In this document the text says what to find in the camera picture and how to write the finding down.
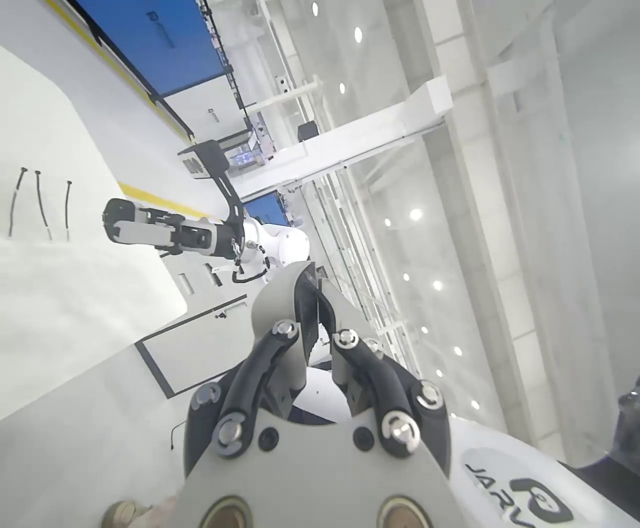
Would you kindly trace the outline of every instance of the black cable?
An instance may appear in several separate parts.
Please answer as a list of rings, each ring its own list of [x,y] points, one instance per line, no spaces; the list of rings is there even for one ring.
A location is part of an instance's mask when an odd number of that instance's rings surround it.
[[[13,208],[15,207],[15,199],[18,196],[18,190],[20,190],[20,184],[22,183],[22,177],[24,173],[26,173],[29,169],[22,167],[20,169],[20,175],[18,176],[18,183],[15,185],[15,189],[13,190],[13,198],[11,199],[11,210],[9,211],[9,238],[11,238],[11,234],[13,233]]]
[[[40,206],[40,214],[42,215],[42,221],[44,222],[44,227],[47,228],[47,233],[49,233],[49,240],[52,241],[53,237],[51,236],[51,229],[49,229],[49,224],[47,223],[47,217],[44,216],[44,208],[42,207],[42,195],[40,194],[40,171],[35,171],[36,173],[36,192],[38,193],[38,205]]]
[[[65,196],[65,229],[67,230],[67,242],[69,242],[69,191],[71,180],[67,180],[67,195]]]
[[[180,427],[181,425],[185,424],[187,422],[187,420],[185,420],[184,422],[180,422],[178,425],[176,425],[172,430],[171,430],[171,450],[173,451],[173,432]]]

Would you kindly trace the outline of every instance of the robotic arm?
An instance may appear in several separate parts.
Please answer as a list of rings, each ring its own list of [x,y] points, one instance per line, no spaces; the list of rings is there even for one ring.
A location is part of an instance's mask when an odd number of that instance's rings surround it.
[[[332,336],[333,382],[353,418],[305,427],[287,417],[306,384],[318,322]],[[439,390],[384,354],[313,262],[288,265],[261,290],[252,325],[247,358],[191,400],[187,481],[170,527],[465,525],[447,485]],[[235,524],[225,524],[230,516]]]
[[[265,275],[271,263],[285,266],[308,258],[309,240],[302,231],[261,225],[244,216],[242,202],[225,173],[229,163],[215,141],[198,143],[179,154],[188,152],[198,156],[225,197],[229,207],[227,219],[220,224],[210,223],[206,218],[187,220],[180,214],[112,198],[102,214],[109,240],[118,244],[147,244],[172,255],[192,251],[232,260],[237,267],[232,279],[239,283]],[[242,264],[250,263],[262,264],[264,269],[250,278],[239,278]]]
[[[287,418],[318,323],[351,416],[305,426]],[[530,445],[449,420],[440,389],[387,356],[313,262],[288,265],[261,290],[252,325],[246,359],[191,399],[186,482],[168,528],[639,526]]]

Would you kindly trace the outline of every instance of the yellow stripe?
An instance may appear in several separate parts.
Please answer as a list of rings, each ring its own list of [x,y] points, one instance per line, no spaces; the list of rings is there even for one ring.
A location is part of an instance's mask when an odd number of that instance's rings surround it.
[[[87,33],[64,11],[60,5],[56,2],[56,0],[45,0],[47,4],[62,18],[64,21],[73,29],[82,39],[93,48],[93,50],[102,57],[102,59],[109,65],[113,70],[122,77],[131,88],[133,88],[138,95],[151,107],[156,113],[161,117],[161,119],[167,123],[174,132],[176,132],[187,144],[191,144],[189,137],[184,132],[182,127],[178,125],[173,119],[171,119],[164,111],[160,110],[155,104],[151,102],[148,97],[147,92],[140,87],[137,81],[135,81],[131,75],[123,70],[122,66],[120,66],[119,62],[114,60],[108,52],[106,52],[98,43],[93,39],[92,36],[87,35]]]
[[[185,214],[187,216],[195,216],[196,218],[209,216],[206,212],[192,209],[188,205],[182,205],[177,202],[172,202],[171,200],[165,200],[164,198],[160,198],[160,196],[155,196],[141,189],[136,189],[126,183],[118,182],[118,185],[120,186],[120,189],[122,189],[122,192],[129,198],[135,198],[136,200],[141,200],[148,204],[158,205],[164,209],[171,209],[172,211],[179,212],[180,214]]]

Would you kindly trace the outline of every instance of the blue panel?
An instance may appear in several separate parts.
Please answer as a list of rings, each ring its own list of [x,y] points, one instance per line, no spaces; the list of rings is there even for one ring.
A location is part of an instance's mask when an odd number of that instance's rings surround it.
[[[79,0],[160,94],[224,73],[195,0]]]
[[[249,212],[252,218],[256,216],[264,223],[272,223],[274,225],[289,225],[280,202],[276,197],[276,193],[261,196],[244,204],[244,208]]]

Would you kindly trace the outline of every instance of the white wall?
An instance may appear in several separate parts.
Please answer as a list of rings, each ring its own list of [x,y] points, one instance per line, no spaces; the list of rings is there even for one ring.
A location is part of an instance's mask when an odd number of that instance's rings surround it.
[[[633,117],[640,78],[630,67],[640,52],[639,7],[559,0],[515,28],[502,59],[524,68],[502,77],[509,93],[496,95],[500,76],[492,79],[547,392],[573,464],[610,448],[616,398],[640,374]],[[523,366],[535,379],[542,365]]]
[[[640,376],[640,4],[596,3],[617,23],[563,60],[561,72],[619,396]]]
[[[65,92],[116,180],[219,218],[225,214],[217,189],[193,180],[178,160],[186,140],[44,0],[0,3],[0,45]]]

